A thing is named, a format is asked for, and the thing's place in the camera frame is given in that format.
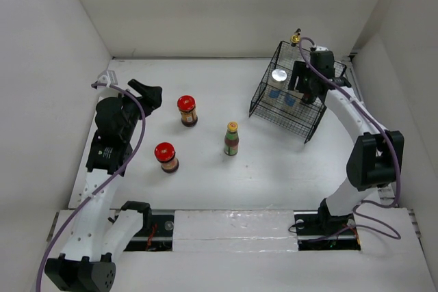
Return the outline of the clear glass oil bottle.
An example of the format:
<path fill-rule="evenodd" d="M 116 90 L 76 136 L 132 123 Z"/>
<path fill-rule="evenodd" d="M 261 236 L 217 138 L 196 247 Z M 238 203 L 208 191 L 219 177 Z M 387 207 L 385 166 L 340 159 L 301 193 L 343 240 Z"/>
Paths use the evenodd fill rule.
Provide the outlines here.
<path fill-rule="evenodd" d="M 301 29 L 298 28 L 290 38 L 290 45 L 292 48 L 291 58 L 293 64 L 300 59 L 300 49 L 299 49 L 300 35 L 301 35 Z"/>

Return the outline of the silver lid shaker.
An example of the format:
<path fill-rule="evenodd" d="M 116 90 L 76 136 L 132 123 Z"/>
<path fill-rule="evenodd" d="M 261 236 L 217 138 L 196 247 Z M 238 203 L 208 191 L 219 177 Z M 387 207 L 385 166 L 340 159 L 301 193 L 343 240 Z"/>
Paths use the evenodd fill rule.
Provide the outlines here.
<path fill-rule="evenodd" d="M 285 94 L 285 104 L 289 107 L 293 107 L 298 104 L 302 98 L 302 94 L 295 91 L 288 91 Z"/>
<path fill-rule="evenodd" d="M 268 96 L 270 98 L 278 98 L 283 85 L 287 80 L 287 73 L 281 69 L 274 69 L 269 76 L 270 91 Z"/>

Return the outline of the dark soy sauce bottle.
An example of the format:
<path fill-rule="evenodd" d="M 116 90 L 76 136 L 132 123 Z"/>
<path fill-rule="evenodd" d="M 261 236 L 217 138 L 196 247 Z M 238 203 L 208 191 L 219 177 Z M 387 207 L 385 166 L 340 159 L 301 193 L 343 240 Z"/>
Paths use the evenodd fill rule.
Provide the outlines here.
<path fill-rule="evenodd" d="M 312 105 L 315 103 L 317 98 L 318 96 L 313 94 L 312 92 L 304 92 L 301 98 L 301 103 L 306 105 Z"/>

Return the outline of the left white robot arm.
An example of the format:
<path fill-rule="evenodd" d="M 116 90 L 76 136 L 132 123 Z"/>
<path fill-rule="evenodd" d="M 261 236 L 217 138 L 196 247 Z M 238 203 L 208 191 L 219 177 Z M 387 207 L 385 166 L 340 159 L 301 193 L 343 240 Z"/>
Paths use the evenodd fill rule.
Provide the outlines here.
<path fill-rule="evenodd" d="M 162 104 L 161 87 L 135 79 L 128 86 L 124 90 L 110 83 L 92 84 L 95 89 L 113 89 L 118 94 L 96 104 L 96 131 L 86 161 L 81 201 L 44 252 L 36 291 L 41 291 L 43 277 L 60 291 L 110 291 L 116 277 L 116 259 L 135 234 L 145 235 L 152 229 L 151 209 L 144 202 L 128 202 L 115 222 L 108 222 L 112 200 L 140 148 L 131 145 L 136 126 L 141 126 L 141 142 L 146 117 Z"/>

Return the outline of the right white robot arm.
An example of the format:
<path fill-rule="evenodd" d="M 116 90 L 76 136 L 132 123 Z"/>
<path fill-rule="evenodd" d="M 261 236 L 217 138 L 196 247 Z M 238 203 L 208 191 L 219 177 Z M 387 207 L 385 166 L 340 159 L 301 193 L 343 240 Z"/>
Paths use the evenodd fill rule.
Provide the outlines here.
<path fill-rule="evenodd" d="M 330 109 L 354 143 L 345 181 L 321 201 L 316 218 L 304 223 L 329 235 L 347 223 L 374 188 L 401 183 L 404 136 L 380 124 L 358 100 L 350 82 L 335 76 L 331 51 L 312 50 L 308 59 L 294 64 L 293 74 L 298 77 L 296 89 Z"/>

